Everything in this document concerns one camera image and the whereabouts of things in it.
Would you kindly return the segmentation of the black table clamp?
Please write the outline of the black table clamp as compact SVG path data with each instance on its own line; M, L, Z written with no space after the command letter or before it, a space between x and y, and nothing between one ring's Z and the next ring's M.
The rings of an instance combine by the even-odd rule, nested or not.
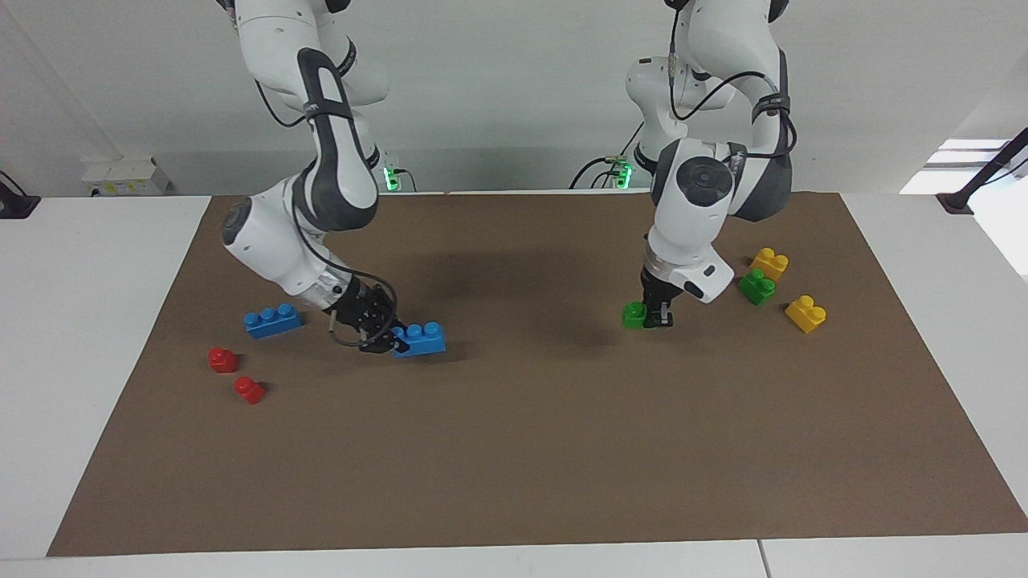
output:
M29 218L41 200L40 195L27 193L19 181L0 169L0 220Z

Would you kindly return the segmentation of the yellow two-stud toy block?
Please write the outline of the yellow two-stud toy block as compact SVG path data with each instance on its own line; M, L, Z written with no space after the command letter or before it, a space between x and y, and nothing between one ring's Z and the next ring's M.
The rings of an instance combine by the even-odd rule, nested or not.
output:
M819 308L812 296L801 295L785 309L786 317L796 325L801 332L809 334L815 332L823 322L827 321L827 309Z
M779 279L781 279L781 277L785 274L788 266L790 256L776 253L771 246L764 246L764 248L760 249L760 251L756 253L756 256L752 257L752 262L749 264L749 270L761 270L765 278L778 283Z

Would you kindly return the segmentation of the white background box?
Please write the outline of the white background box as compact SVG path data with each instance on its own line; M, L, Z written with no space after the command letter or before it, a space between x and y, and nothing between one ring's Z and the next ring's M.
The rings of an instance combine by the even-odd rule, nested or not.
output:
M93 197L162 197L175 187L153 157L85 162L81 182Z

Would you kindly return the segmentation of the blue three-stud toy block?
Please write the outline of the blue three-stud toy block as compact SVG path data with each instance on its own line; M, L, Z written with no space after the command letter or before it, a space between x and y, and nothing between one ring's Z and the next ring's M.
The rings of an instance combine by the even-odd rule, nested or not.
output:
M243 315L243 329L254 340L263 340L287 332L294 332L304 325L304 320L292 303L281 303L278 308L249 311Z
M447 351L443 327L434 321L394 327L393 333L396 340L393 355L397 358L423 357Z

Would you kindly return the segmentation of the brown table mat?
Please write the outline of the brown table mat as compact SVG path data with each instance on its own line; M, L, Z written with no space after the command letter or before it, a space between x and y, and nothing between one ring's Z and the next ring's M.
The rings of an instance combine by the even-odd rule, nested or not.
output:
M210 201L49 555L1028 531L837 194L724 228L737 274L790 256L767 304L683 297L644 332L620 314L646 195L382 198L329 245L440 322L447 351L406 359L332 344L317 310L247 336L285 295L222 248L232 205Z

